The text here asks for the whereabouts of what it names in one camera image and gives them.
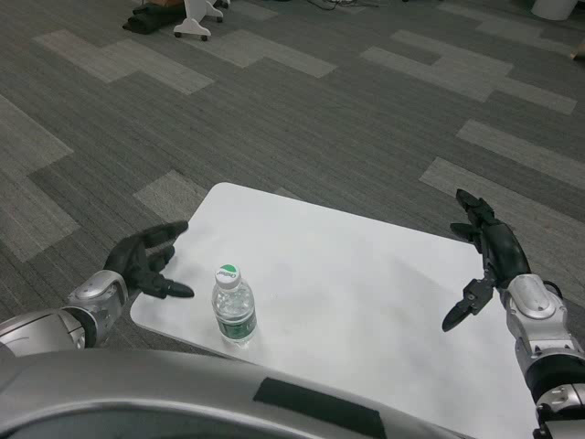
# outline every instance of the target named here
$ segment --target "white tabletop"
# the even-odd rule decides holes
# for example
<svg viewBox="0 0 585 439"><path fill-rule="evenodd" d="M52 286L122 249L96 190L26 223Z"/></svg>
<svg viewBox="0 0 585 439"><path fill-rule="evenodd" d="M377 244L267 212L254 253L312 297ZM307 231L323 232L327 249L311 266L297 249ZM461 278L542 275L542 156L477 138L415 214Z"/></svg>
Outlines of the white tabletop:
<svg viewBox="0 0 585 439"><path fill-rule="evenodd" d="M222 183L175 248L164 275L196 296L141 294L138 326L480 439L531 437L534 404L499 300L441 331L463 287L482 276L473 246ZM256 299L247 348L222 339L211 308L225 263L239 265Z"/></svg>

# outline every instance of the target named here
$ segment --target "silver robotic arm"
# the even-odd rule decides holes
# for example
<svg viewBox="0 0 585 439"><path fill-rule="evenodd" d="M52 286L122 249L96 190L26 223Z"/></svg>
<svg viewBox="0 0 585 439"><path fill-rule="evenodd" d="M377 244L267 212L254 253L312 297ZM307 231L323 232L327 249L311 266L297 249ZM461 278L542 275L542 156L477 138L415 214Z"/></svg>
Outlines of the silver robotic arm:
<svg viewBox="0 0 585 439"><path fill-rule="evenodd" d="M534 438L585 437L585 354L568 330L562 293L531 273L516 236L483 199L461 189L457 199L470 224L452 224L452 230L483 255L484 279L474 279L463 289L463 300L445 317L443 330L477 315L495 289L537 408Z"/></svg>
<svg viewBox="0 0 585 439"><path fill-rule="evenodd" d="M0 359L97 347L138 291L159 298L192 297L189 287L159 273L173 257L172 245L146 254L146 249L166 244L186 229L186 222L181 221L123 239L104 269L71 292L63 308L16 316L0 324Z"/></svg>

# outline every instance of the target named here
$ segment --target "floor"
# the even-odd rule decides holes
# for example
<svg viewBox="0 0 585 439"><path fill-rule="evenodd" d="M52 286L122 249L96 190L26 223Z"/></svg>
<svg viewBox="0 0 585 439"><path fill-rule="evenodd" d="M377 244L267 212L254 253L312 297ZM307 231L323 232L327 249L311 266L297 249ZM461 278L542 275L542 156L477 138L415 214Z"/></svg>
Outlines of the floor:
<svg viewBox="0 0 585 439"><path fill-rule="evenodd" d="M0 321L63 305L116 241L190 218L222 181L442 236L464 187L585 340L585 66L569 58L585 16L380 1L235 0L207 43L122 30L132 0L4 1ZM127 313L108 343L194 350Z"/></svg>

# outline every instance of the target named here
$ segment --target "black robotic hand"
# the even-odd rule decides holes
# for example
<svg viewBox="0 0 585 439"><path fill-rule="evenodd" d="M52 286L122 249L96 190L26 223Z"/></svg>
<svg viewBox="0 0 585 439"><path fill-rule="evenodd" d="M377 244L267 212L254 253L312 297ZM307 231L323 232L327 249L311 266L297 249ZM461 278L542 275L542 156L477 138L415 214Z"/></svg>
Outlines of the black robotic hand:
<svg viewBox="0 0 585 439"><path fill-rule="evenodd" d="M483 256L484 279L473 279L463 289L458 302L442 322L447 332L468 315L477 316L494 295L494 288L506 288L520 274L528 274L530 266L518 239L507 224L495 217L494 210L483 198L457 189L457 201L467 213L470 224L456 223L451 230L459 238L472 243Z"/></svg>
<svg viewBox="0 0 585 439"><path fill-rule="evenodd" d="M124 238L110 252L103 269L119 273L131 291L140 290L161 299L168 295L193 297L191 288L169 281L159 273L175 254L172 245L149 256L146 255L146 249L174 240L187 228L186 221L178 221L155 226Z"/></svg>

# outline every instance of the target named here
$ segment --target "plastic bottle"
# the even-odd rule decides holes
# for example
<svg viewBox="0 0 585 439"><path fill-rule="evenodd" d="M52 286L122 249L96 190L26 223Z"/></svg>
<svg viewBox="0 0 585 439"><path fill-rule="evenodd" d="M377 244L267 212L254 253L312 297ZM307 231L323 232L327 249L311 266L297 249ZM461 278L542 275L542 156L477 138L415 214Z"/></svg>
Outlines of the plastic bottle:
<svg viewBox="0 0 585 439"><path fill-rule="evenodd" d="M245 343L256 329L254 295L235 265L222 265L216 271L211 304L221 335L234 343Z"/></svg>

